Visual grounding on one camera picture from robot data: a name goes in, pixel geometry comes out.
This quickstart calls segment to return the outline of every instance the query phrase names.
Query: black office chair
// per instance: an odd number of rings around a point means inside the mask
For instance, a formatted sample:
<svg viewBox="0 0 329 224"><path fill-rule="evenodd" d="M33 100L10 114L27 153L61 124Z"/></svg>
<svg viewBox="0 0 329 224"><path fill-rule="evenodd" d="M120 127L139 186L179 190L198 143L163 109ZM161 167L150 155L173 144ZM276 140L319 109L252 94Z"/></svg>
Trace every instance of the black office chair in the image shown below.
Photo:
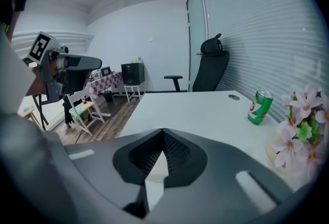
<svg viewBox="0 0 329 224"><path fill-rule="evenodd" d="M218 34L202 43L200 48L202 58L193 91L214 91L220 83L230 58L230 53L223 51L222 43L218 39L221 35ZM180 92L178 79L182 79L182 76L165 76L164 78L173 79L176 91Z"/></svg>

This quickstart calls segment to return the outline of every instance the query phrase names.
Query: flower pot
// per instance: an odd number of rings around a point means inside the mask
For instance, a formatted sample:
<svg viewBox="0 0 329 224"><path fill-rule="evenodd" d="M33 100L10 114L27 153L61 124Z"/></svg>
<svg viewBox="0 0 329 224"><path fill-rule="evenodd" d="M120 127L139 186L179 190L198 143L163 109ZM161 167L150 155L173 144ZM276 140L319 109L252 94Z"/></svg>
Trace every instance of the flower pot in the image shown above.
<svg viewBox="0 0 329 224"><path fill-rule="evenodd" d="M268 159L270 160L272 166L275 168L275 159L277 157L277 152L272 148L274 143L281 140L281 135L275 134L266 144L265 151ZM287 170L285 164L279 168L276 168L283 176L289 176L290 172Z"/></svg>

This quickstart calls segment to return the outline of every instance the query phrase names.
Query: folding chair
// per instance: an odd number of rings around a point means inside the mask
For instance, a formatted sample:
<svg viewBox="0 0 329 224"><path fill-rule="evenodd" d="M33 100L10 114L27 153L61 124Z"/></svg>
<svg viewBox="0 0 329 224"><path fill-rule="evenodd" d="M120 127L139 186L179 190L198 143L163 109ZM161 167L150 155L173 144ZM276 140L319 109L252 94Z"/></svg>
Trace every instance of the folding chair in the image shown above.
<svg viewBox="0 0 329 224"><path fill-rule="evenodd" d="M82 91L78 91L76 93L74 93L73 95L67 95L67 98L68 100L70 101L70 104L72 105L72 108L69 110L70 114L72 115L73 119L75 122L78 123L77 121L77 118L79 119L81 125L80 125L80 128L82 130L84 130L85 132L87 132L88 134L90 134L90 136L93 136L92 133L89 131L89 127L95 123L96 120L100 120L102 121L103 123L105 122L101 116L101 113L100 113L100 109L99 107L97 106L97 104L92 101L92 102L87 102L86 104L84 104L83 102L80 103L79 105L77 106L74 106L74 102L80 100L81 98L86 98L86 97L89 97L89 88L86 87L84 88ZM95 114L95 112L91 112L90 111L90 108L91 107L95 107L95 110L96 110L96 113L99 117L97 116L94 116L93 114ZM88 125L85 125L85 123L83 122L83 120L81 119L80 117L80 114L83 114L85 111L88 111L91 118L93 119L91 121L90 124Z"/></svg>

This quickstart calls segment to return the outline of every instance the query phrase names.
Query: green soda can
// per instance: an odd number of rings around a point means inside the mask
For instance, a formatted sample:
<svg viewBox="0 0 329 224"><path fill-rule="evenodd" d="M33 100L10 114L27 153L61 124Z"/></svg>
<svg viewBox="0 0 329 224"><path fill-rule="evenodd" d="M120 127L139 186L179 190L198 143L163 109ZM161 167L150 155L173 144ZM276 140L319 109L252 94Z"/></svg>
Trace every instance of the green soda can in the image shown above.
<svg viewBox="0 0 329 224"><path fill-rule="evenodd" d="M272 94L268 90L259 89L248 113L249 121L254 124L263 122L272 102Z"/></svg>

